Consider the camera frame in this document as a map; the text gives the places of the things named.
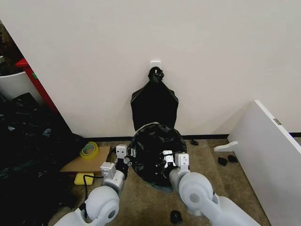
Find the black cable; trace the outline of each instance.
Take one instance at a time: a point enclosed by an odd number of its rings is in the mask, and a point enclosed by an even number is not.
[[[90,176],[90,175],[87,175],[87,174],[84,175],[84,184],[85,184],[85,192],[86,192],[85,201],[88,199],[88,187],[87,187],[86,177],[94,178],[94,179],[102,179],[103,176],[97,177],[97,176]]]
[[[84,178],[84,184],[85,184],[85,192],[86,192],[86,194],[85,194],[85,201],[88,199],[88,187],[87,187],[86,177],[88,177],[88,178],[102,179],[103,176],[101,176],[101,177],[96,177],[96,176],[90,176],[90,175],[87,175],[87,174],[85,174],[85,175],[83,176],[83,178]],[[86,205],[85,205],[85,218],[87,218]]]

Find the yellow sponge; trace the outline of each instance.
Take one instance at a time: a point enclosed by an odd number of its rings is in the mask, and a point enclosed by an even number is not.
[[[84,175],[90,175],[94,176],[94,173],[78,173],[75,177],[74,184],[76,185],[84,185]],[[85,177],[86,178],[86,183],[87,185],[92,185],[93,184],[93,179],[90,177]]]

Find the baseboard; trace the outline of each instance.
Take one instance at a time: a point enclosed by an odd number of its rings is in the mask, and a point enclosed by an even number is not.
[[[301,137],[301,133],[290,133],[292,137]]]
[[[94,142],[104,142],[104,141],[125,141],[125,140],[132,140],[133,137],[89,137],[85,138],[87,141],[94,141]]]
[[[227,139],[229,134],[205,134],[205,135],[184,135],[185,140],[204,140],[204,139]],[[301,137],[301,133],[290,133],[292,137]],[[124,141],[132,140],[133,137],[90,137],[87,141],[104,142],[104,141]]]
[[[227,139],[229,134],[204,134],[204,135],[184,135],[185,140],[204,140],[204,139]]]

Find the black plastic pile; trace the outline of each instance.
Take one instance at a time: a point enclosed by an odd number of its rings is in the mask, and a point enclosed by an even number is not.
[[[136,150],[132,159],[134,171],[145,181],[156,186],[171,186],[169,173],[175,168],[165,168],[163,151],[187,152],[186,144],[180,133],[162,124],[150,124],[141,128],[133,137],[131,148]]]
[[[29,94],[0,95],[0,202],[5,225],[47,225],[59,207],[73,207],[72,181],[59,170],[85,144],[61,118]]]

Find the red object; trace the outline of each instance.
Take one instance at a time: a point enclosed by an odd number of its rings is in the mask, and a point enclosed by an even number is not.
[[[52,110],[53,113],[58,114],[59,111],[56,108],[55,104],[52,102],[50,96],[40,83],[39,79],[35,76],[35,73],[33,72],[32,68],[29,66],[25,58],[20,60],[16,63],[17,67],[23,68],[23,70],[26,72],[28,78],[32,81],[33,85],[37,89],[37,91],[40,93],[41,97],[45,101],[45,103],[48,105],[48,107]]]

